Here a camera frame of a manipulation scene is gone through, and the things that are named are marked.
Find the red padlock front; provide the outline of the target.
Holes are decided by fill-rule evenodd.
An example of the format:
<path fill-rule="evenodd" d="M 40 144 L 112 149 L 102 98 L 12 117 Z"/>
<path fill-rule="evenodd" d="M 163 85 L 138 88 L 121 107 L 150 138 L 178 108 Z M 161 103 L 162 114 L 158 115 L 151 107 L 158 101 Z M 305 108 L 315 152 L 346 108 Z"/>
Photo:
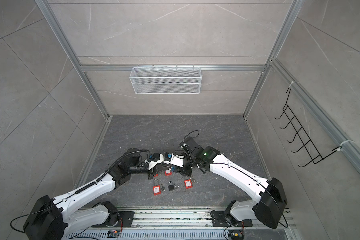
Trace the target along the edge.
<path fill-rule="evenodd" d="M 190 189 L 193 187 L 193 182 L 191 179 L 184 180 L 185 188 Z"/>

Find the small black padlock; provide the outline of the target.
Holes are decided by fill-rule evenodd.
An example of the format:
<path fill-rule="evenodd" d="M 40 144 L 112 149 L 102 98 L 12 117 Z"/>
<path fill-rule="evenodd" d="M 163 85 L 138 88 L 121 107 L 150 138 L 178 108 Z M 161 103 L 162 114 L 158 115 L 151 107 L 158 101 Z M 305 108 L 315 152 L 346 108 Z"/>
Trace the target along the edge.
<path fill-rule="evenodd" d="M 169 181 L 168 182 L 168 190 L 169 191 L 173 191 L 173 190 L 175 190 L 175 184 L 172 182 L 172 181 Z"/>

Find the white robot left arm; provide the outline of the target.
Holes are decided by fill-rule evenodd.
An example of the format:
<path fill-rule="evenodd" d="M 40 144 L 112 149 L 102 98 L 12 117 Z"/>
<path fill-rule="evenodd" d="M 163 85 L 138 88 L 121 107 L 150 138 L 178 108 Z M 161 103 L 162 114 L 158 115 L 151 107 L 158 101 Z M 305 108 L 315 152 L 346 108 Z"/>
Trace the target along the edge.
<path fill-rule="evenodd" d="M 94 199 L 115 190 L 127 182 L 132 174 L 146 173 L 152 179 L 154 168 L 164 164 L 165 169 L 173 154 L 151 154 L 148 150 L 129 149 L 99 177 L 66 194 L 38 199 L 27 216 L 23 232 L 30 240 L 60 240 L 65 235 L 91 226 L 114 227 L 122 222 L 118 209 L 109 201 L 82 210 Z"/>

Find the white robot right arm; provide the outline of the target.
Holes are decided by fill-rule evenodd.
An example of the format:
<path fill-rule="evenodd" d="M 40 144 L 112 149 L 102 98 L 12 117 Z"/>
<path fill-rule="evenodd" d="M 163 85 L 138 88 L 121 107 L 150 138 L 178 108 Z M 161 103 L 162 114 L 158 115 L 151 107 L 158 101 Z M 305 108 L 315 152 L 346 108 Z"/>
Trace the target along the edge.
<path fill-rule="evenodd" d="M 224 213 L 224 219 L 232 226 L 243 220 L 256 218 L 263 225 L 276 229 L 284 219 L 288 203 L 283 184 L 276 178 L 268 180 L 259 177 L 230 161 L 223 153 L 212 147 L 186 150 L 178 155 L 171 154 L 171 160 L 180 160 L 183 167 L 198 168 L 219 175 L 241 190 L 250 201 L 231 201 Z"/>

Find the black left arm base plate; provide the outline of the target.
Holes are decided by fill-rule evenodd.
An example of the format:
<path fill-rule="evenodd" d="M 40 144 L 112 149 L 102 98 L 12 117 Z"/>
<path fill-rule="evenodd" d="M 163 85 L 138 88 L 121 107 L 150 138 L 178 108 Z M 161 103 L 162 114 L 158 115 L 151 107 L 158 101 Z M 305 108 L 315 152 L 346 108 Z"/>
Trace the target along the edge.
<path fill-rule="evenodd" d="M 132 222 L 134 220 L 135 212 L 133 211 L 121 211 L 119 212 L 119 220 L 115 225 L 116 228 L 121 227 L 121 222 L 123 222 L 123 228 L 131 228 Z"/>

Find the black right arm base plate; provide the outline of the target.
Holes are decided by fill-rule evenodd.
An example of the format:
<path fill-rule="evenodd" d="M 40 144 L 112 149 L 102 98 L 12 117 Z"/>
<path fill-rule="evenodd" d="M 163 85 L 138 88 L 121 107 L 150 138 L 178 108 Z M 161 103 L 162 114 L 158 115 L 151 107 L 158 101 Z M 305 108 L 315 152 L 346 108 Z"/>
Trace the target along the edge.
<path fill-rule="evenodd" d="M 252 227 L 252 220 L 243 220 L 241 222 L 235 220 L 233 217 L 226 216 L 224 211 L 212 210 L 210 212 L 213 227 Z"/>

